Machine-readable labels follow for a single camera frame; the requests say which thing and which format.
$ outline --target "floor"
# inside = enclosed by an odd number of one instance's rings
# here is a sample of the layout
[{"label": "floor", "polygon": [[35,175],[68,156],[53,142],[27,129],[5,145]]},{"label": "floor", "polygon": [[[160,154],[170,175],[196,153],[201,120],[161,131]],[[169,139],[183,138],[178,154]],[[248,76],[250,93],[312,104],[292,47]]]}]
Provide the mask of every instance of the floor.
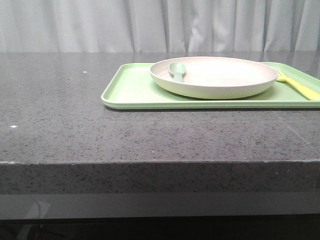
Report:
[{"label": "floor", "polygon": [[320,214],[0,220],[0,240],[320,240]]}]

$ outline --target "curtain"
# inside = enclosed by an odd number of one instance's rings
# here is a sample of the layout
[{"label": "curtain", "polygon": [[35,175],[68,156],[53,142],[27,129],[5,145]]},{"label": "curtain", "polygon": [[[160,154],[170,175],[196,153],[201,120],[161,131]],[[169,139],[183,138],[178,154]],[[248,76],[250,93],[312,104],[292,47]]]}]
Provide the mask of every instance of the curtain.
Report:
[{"label": "curtain", "polygon": [[0,0],[0,52],[320,50],[320,0]]}]

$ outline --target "white speck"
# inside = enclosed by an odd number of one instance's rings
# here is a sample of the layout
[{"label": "white speck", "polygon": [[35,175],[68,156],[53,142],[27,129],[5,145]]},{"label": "white speck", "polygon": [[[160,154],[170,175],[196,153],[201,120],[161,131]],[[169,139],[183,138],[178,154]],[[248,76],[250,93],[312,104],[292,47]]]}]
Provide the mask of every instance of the white speck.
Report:
[{"label": "white speck", "polygon": [[14,161],[0,161],[0,164],[15,164]]}]

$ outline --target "white plate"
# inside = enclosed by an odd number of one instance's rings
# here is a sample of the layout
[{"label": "white plate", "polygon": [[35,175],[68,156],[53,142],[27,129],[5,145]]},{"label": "white plate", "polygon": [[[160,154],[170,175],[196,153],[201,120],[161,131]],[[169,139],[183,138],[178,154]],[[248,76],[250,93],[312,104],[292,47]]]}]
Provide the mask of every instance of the white plate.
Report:
[{"label": "white plate", "polygon": [[[169,65],[185,65],[183,82],[176,82]],[[260,62],[229,57],[195,56],[172,58],[150,67],[152,79],[175,94],[200,99],[238,99],[259,94],[272,86],[278,72]]]}]

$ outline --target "tray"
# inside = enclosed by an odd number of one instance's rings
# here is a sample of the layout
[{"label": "tray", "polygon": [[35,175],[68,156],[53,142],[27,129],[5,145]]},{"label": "tray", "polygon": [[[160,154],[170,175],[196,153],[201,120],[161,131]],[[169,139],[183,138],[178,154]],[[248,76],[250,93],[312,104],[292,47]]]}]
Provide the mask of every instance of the tray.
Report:
[{"label": "tray", "polygon": [[[266,91],[232,100],[206,100],[178,95],[158,86],[151,78],[153,63],[128,63],[120,66],[101,95],[103,103],[118,110],[149,109],[291,109],[320,108],[320,101],[308,100],[288,84],[275,82]],[[320,80],[293,67],[263,62],[280,69],[288,77],[320,92]]]}]

